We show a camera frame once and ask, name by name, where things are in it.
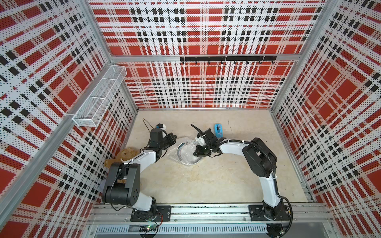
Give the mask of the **white plate green red rim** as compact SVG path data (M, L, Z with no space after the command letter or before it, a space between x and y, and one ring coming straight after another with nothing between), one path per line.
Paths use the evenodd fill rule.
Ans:
M194 153L199 145L194 140L182 142L177 148L177 158L180 163L190 166L195 165L202 160L201 156L195 156Z

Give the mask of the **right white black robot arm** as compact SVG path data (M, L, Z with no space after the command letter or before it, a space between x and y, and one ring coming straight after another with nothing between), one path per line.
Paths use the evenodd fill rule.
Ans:
M277 157L261 139L256 137L245 141L217 138L210 129L206 131L195 129L198 131L196 141L199 143L193 153L195 156L212 158L212 153L216 156L222 154L243 156L251 171L260 179L263 191L263 211L260 214L271 221L281 217L288 217L290 222L293 221L291 203L279 194L276 176Z

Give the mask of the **clear bubble wrap sheet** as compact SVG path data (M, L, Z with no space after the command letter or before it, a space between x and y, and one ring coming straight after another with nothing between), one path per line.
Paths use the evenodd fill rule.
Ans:
M188 137L178 138L176 143L168 148L166 156L186 166L195 165L203 158L194 155L198 145L199 143L196 140Z

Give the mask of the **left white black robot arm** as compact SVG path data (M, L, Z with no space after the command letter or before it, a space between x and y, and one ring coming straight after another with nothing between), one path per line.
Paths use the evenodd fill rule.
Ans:
M127 162L111 164L103 185L102 201L110 204L115 211L119 211L117 205L133 209L133 222L169 221L171 207L158 207L154 197L140 191L140 175L175 145L176 139L176 135L165 131L163 124L153 128L147 146L137 156Z

